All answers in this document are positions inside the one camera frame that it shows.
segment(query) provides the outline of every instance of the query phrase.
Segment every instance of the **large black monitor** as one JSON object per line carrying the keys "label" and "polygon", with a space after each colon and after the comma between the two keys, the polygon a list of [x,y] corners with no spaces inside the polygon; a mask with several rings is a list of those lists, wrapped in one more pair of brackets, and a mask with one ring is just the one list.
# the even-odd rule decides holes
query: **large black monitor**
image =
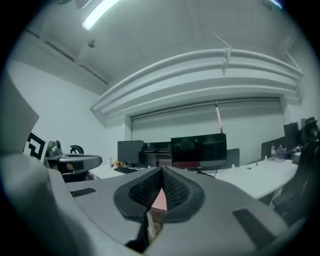
{"label": "large black monitor", "polygon": [[118,160],[127,164],[136,165],[144,163],[144,141],[128,140],[118,141]]}
{"label": "large black monitor", "polygon": [[225,133],[171,138],[172,166],[221,167],[227,164]]}
{"label": "large black monitor", "polygon": [[289,124],[285,124],[283,126],[283,129],[285,136],[286,151],[290,152],[300,144],[298,123],[292,122]]}

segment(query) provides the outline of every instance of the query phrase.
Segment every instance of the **ceiling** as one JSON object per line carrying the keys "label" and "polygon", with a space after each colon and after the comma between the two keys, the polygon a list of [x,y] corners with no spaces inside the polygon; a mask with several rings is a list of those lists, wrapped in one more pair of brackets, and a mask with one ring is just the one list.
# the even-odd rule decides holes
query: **ceiling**
{"label": "ceiling", "polygon": [[[117,81],[156,61],[227,45],[281,59],[280,48],[295,25],[266,0],[120,0],[87,31],[82,23],[101,0],[83,9],[75,1],[51,4],[29,30],[74,58],[98,76]],[[88,40],[95,47],[88,47]]]}

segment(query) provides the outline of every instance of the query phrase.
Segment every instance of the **plastic bottle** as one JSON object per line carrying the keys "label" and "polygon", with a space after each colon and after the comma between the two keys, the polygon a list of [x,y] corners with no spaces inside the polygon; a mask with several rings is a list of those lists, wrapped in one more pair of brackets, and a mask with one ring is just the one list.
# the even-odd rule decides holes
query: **plastic bottle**
{"label": "plastic bottle", "polygon": [[275,159],[275,155],[276,155],[276,147],[275,147],[275,144],[272,144],[272,146],[271,146],[271,159]]}

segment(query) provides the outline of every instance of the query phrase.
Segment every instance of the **computer monitor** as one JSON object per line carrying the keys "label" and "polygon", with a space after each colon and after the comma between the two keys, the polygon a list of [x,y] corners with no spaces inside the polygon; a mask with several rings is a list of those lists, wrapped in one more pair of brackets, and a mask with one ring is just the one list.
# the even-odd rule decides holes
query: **computer monitor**
{"label": "computer monitor", "polygon": [[137,165],[144,163],[144,141],[118,141],[118,161]]}
{"label": "computer monitor", "polygon": [[171,138],[172,166],[178,168],[221,167],[227,164],[225,133]]}
{"label": "computer monitor", "polygon": [[297,122],[285,124],[283,126],[286,151],[290,152],[299,145],[299,127]]}

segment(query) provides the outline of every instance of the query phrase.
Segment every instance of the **fluorescent light tube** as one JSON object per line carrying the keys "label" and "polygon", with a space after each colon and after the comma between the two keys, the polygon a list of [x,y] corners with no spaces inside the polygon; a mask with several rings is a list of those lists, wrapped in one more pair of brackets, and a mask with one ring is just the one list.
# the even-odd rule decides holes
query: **fluorescent light tube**
{"label": "fluorescent light tube", "polygon": [[276,6],[278,6],[280,9],[282,9],[282,6],[280,3],[278,3],[278,1],[276,0],[270,0],[270,2],[272,2],[273,4],[275,4]]}
{"label": "fluorescent light tube", "polygon": [[86,17],[85,21],[82,23],[82,27],[86,30],[90,30],[97,20],[99,20],[99,18],[118,1],[119,0],[102,0],[88,17]]}

